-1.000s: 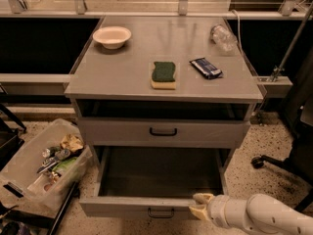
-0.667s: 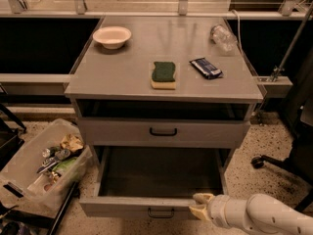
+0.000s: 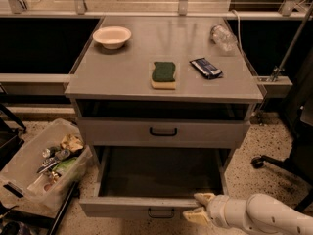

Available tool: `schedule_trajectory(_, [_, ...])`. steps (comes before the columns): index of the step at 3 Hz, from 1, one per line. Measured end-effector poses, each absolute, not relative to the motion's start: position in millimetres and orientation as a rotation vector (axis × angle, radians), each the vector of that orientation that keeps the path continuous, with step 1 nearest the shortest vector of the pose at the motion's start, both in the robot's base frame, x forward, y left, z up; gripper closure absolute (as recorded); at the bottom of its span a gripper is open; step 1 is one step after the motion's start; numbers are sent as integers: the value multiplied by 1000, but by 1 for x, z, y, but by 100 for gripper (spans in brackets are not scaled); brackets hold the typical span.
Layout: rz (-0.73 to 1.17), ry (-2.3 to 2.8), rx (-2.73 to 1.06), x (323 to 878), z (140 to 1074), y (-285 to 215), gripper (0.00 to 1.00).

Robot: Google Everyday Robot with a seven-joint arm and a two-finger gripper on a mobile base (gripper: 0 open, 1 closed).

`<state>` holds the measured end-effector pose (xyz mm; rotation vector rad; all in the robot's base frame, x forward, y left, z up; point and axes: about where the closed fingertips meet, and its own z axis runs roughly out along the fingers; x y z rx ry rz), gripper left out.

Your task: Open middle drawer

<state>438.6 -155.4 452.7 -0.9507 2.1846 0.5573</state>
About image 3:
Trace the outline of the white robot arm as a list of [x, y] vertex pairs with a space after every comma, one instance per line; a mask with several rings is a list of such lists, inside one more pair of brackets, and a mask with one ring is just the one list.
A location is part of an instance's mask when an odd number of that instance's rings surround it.
[[248, 235], [313, 235], [313, 218], [296, 211], [265, 194], [253, 194], [246, 200], [227, 195], [196, 193], [199, 207], [183, 216], [200, 225], [237, 228]]

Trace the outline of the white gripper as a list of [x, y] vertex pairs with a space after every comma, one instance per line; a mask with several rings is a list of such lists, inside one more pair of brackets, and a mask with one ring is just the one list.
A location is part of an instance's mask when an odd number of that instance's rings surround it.
[[213, 193], [196, 193], [194, 197], [206, 206], [206, 211], [204, 207], [184, 211], [183, 216], [187, 221], [207, 226], [211, 220], [221, 228], [247, 228], [246, 200], [233, 199], [226, 195], [215, 196]]

